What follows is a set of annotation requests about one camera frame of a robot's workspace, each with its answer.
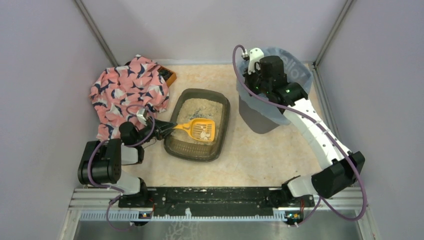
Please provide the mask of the grey ribbed trash bin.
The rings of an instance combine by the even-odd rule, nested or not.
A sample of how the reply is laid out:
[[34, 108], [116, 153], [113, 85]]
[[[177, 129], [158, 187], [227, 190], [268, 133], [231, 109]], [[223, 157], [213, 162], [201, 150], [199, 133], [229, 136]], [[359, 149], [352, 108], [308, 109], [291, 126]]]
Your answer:
[[260, 112], [250, 108], [240, 96], [238, 97], [238, 112], [247, 126], [256, 134], [266, 134], [279, 126]]

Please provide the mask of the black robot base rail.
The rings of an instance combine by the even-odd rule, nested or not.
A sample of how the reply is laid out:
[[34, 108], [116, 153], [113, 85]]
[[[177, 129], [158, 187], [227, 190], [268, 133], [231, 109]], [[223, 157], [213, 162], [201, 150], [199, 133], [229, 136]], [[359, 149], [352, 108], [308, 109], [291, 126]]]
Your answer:
[[279, 208], [300, 219], [312, 195], [288, 198], [279, 187], [154, 187], [120, 197], [120, 208], [148, 208], [150, 217], [195, 220], [282, 219]]

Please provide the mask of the dark translucent litter box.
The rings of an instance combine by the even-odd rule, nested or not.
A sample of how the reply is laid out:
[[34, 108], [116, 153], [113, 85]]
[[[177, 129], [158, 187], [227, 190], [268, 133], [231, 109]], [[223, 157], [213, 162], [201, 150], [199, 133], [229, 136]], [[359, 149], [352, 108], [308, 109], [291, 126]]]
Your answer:
[[216, 160], [222, 151], [228, 129], [231, 105], [229, 100], [220, 92], [200, 88], [185, 89], [179, 96], [172, 111], [170, 121], [176, 122], [183, 103], [189, 99], [205, 99], [222, 104], [219, 130], [215, 134], [216, 140], [211, 145], [203, 143], [189, 143], [178, 140], [169, 135], [163, 140], [165, 151], [171, 156], [197, 162], [211, 162]]

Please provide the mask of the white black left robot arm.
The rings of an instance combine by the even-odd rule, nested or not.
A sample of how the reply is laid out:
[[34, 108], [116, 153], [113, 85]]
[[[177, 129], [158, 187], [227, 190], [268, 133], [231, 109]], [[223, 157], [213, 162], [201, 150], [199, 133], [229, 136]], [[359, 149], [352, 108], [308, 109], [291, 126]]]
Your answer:
[[78, 181], [82, 185], [119, 191], [127, 198], [147, 198], [146, 183], [140, 177], [124, 173], [122, 167], [141, 164], [145, 155], [143, 144], [153, 139], [163, 140], [175, 126], [174, 122], [153, 118], [138, 129], [128, 121], [119, 126], [119, 138], [88, 141], [78, 166]]

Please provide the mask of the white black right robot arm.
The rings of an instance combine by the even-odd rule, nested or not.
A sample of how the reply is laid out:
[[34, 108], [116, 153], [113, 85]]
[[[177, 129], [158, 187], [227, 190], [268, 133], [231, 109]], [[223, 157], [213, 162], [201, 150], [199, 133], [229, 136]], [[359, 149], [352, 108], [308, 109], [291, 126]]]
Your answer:
[[255, 94], [265, 94], [267, 99], [282, 105], [279, 111], [302, 134], [314, 152], [321, 171], [310, 176], [298, 176], [282, 185], [286, 198], [318, 194], [323, 198], [353, 185], [355, 171], [360, 172], [365, 163], [361, 152], [351, 152], [338, 143], [331, 130], [322, 122], [312, 106], [304, 88], [289, 82], [283, 60], [276, 55], [253, 54], [243, 58], [248, 62], [244, 70], [244, 83]]

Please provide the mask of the yellow litter scoop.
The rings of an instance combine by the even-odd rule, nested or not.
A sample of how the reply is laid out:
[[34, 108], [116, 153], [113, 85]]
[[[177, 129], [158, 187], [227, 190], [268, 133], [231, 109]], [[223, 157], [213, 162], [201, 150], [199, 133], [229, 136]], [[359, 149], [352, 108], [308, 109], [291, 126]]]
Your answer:
[[212, 142], [215, 139], [216, 124], [208, 118], [194, 118], [187, 123], [177, 124], [173, 130], [185, 131], [196, 141]]

